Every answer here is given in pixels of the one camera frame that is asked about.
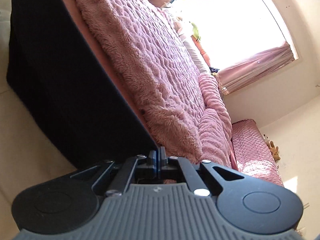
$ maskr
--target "bright window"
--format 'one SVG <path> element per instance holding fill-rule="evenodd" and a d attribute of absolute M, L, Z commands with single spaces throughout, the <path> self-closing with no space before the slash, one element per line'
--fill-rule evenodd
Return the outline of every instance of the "bright window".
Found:
<path fill-rule="evenodd" d="M 226 68 L 285 41 L 263 0 L 177 0 L 174 6 L 198 26 L 214 68 Z"/>

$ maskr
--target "stuffed animal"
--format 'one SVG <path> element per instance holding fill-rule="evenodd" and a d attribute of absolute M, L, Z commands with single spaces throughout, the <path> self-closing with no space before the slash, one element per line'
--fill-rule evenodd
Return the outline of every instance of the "stuffed animal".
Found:
<path fill-rule="evenodd" d="M 275 147 L 273 141 L 270 141 L 270 143 L 267 142 L 267 145 L 268 145 L 268 148 L 270 149 L 270 152 L 275 162 L 280 160 L 281 158 L 279 157 L 279 154 L 278 154 L 279 147 L 278 146 Z"/>

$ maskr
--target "stuffed bunny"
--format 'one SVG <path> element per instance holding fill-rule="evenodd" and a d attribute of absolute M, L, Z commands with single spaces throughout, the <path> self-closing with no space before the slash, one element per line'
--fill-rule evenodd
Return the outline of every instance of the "stuffed bunny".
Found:
<path fill-rule="evenodd" d="M 279 147 L 278 146 L 275 147 L 273 141 L 270 141 L 270 143 L 267 142 L 267 145 L 268 145 L 268 148 L 270 149 L 270 152 L 275 162 L 280 160 L 281 158 L 279 157 L 279 154 L 278 154 Z"/>

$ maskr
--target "pink bedspread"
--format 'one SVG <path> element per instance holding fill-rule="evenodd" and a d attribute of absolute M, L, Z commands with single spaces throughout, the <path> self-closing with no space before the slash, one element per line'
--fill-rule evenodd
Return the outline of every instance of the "pink bedspread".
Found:
<path fill-rule="evenodd" d="M 232 125 L 232 143 L 240 172 L 283 186 L 276 163 L 254 120 Z"/>
<path fill-rule="evenodd" d="M 217 82 L 199 74 L 166 16 L 147 0 L 76 3 L 167 153 L 230 167 L 232 126 Z"/>

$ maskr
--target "silver screw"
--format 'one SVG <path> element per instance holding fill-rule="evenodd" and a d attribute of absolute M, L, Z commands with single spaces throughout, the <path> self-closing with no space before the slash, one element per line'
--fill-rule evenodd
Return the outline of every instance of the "silver screw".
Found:
<path fill-rule="evenodd" d="M 193 192 L 193 194 L 201 197 L 207 197 L 210 195 L 210 191 L 205 188 L 198 188 Z"/>
<path fill-rule="evenodd" d="M 107 196 L 107 197 L 121 196 L 121 195 L 122 195 L 122 193 L 119 192 L 119 191 L 116 190 L 116 189 L 110 189 L 110 190 L 108 190 L 108 191 L 106 192 L 106 196 Z"/>

